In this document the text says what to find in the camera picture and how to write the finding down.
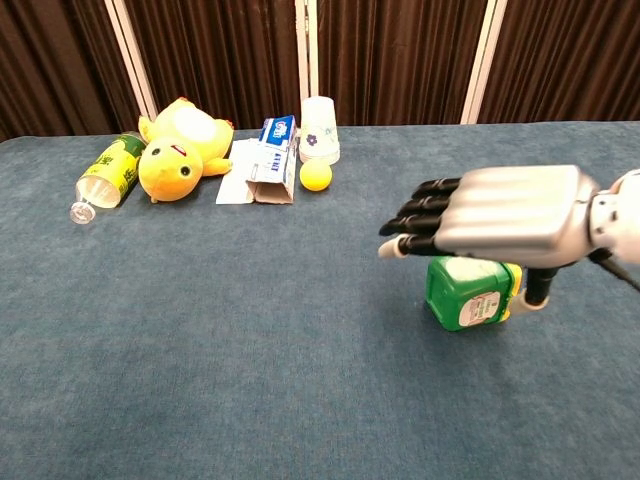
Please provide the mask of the blue felt table cover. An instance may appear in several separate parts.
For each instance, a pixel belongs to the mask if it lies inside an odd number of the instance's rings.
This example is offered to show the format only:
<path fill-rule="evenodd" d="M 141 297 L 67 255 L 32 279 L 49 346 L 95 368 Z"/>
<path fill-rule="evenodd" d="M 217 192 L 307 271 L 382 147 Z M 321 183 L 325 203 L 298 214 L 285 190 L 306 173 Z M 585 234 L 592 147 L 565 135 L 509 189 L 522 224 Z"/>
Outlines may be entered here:
<path fill-rule="evenodd" d="M 330 188 L 134 189 L 87 225 L 107 136 L 0 143 L 0 480 L 640 480 L 640 293 L 590 262 L 449 333 L 380 226 L 422 181 L 640 167 L 640 122 L 344 127 Z"/>

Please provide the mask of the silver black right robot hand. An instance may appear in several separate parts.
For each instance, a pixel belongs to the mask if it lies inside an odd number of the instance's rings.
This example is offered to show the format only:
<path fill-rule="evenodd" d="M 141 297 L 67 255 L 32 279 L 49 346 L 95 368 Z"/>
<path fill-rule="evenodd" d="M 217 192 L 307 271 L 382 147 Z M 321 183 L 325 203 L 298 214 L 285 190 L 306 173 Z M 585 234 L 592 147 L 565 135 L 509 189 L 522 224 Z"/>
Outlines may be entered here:
<path fill-rule="evenodd" d="M 382 258 L 453 256 L 519 265 L 513 312 L 543 309 L 557 272 L 591 254 L 595 181 L 575 165 L 502 166 L 421 183 L 380 228 Z"/>

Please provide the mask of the yellow duck plush toy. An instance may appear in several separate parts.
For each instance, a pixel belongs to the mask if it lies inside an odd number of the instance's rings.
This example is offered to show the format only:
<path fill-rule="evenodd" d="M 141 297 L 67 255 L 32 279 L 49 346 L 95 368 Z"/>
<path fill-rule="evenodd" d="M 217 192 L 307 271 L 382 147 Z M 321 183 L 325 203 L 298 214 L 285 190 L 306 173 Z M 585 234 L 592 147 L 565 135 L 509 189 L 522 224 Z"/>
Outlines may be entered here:
<path fill-rule="evenodd" d="M 138 130 L 146 142 L 138 163 L 139 182 L 153 203 L 180 200 L 202 178 L 232 169 L 233 123 L 212 117 L 185 97 L 174 100 L 155 120 L 141 116 Z"/>

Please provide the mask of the dark curtain folding screen panel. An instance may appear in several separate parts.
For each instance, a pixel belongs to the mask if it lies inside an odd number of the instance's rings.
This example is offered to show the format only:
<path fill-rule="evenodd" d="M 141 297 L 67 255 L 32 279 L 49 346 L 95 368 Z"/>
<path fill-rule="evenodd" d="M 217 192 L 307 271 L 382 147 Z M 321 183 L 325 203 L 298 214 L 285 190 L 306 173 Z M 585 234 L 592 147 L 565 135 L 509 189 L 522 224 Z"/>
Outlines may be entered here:
<path fill-rule="evenodd" d="M 296 0 L 124 0 L 156 109 L 184 97 L 238 129 L 300 114 Z"/>
<path fill-rule="evenodd" d="M 0 142 L 136 130 L 140 113 L 105 0 L 0 0 Z"/>
<path fill-rule="evenodd" d="M 478 120 L 640 121 L 640 0 L 507 0 Z"/>
<path fill-rule="evenodd" d="M 476 119 L 508 0 L 305 0 L 311 91 L 341 126 Z"/>

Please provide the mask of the green plastic container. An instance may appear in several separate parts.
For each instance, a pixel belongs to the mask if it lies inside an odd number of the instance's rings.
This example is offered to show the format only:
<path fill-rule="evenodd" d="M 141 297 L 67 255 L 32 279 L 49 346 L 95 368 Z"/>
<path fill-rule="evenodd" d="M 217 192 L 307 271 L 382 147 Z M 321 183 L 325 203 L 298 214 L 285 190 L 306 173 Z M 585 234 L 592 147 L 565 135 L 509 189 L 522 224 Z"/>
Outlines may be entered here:
<path fill-rule="evenodd" d="M 456 332 L 507 320 L 522 283 L 523 269 L 513 263 L 438 256 L 427 269 L 425 300 L 442 327 Z"/>

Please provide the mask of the clear bottle green yellow label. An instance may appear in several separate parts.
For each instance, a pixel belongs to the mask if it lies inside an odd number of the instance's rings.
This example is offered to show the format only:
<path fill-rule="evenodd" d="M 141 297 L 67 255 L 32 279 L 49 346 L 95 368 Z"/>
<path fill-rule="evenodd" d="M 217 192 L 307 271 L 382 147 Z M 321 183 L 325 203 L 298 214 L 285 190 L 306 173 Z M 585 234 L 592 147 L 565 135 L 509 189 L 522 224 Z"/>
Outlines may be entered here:
<path fill-rule="evenodd" d="M 117 207 L 138 179 L 138 163 L 147 143 L 134 131 L 120 134 L 85 170 L 75 184 L 70 218 L 88 224 L 96 208 Z"/>

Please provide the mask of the blue white toothpaste box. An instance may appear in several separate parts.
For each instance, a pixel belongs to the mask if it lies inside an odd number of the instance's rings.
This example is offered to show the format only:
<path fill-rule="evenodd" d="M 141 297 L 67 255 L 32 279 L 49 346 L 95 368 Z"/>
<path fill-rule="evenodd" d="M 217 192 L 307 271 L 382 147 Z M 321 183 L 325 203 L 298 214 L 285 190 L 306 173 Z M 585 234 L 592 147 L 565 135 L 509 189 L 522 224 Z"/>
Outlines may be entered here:
<path fill-rule="evenodd" d="M 246 184 L 253 202 L 292 204 L 296 177 L 297 139 L 294 115 L 266 118 L 252 140 Z"/>

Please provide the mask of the yellow ping pong ball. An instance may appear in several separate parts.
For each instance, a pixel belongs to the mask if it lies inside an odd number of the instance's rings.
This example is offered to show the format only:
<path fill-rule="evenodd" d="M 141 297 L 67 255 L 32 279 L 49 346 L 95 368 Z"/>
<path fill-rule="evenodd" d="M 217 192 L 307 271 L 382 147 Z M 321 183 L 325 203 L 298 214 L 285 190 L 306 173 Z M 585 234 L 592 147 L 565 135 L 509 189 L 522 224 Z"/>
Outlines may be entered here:
<path fill-rule="evenodd" d="M 323 191 L 333 179 L 331 166 L 324 162 L 307 161 L 300 168 L 302 186 L 312 192 Z"/>

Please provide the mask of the white paper cup stack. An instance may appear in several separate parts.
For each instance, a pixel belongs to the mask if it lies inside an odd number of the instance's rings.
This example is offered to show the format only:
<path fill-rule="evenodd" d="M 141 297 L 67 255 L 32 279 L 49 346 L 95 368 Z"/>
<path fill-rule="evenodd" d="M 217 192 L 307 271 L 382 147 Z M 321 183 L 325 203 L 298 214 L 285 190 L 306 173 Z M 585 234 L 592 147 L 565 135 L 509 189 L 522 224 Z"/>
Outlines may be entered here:
<path fill-rule="evenodd" d="M 302 102 L 299 137 L 303 163 L 318 159 L 333 165 L 339 160 L 340 144 L 332 98 L 311 96 Z"/>

